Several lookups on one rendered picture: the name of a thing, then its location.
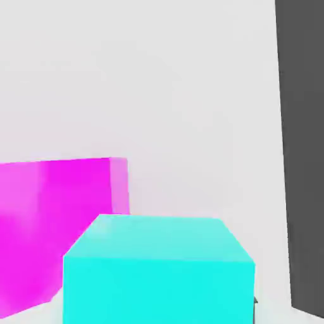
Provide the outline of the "small cyan cube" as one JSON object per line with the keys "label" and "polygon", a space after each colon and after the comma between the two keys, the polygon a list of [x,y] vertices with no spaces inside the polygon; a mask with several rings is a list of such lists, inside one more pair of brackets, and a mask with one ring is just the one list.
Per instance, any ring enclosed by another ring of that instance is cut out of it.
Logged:
{"label": "small cyan cube", "polygon": [[62,324],[252,324],[254,276],[217,218],[100,215],[65,254]]}

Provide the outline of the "large magenta box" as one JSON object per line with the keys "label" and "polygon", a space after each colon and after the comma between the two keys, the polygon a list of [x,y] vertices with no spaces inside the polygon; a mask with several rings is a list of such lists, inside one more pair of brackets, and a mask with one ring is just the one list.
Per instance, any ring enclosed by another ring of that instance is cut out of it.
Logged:
{"label": "large magenta box", "polygon": [[129,212],[125,158],[0,163],[0,319],[49,302],[92,221]]}

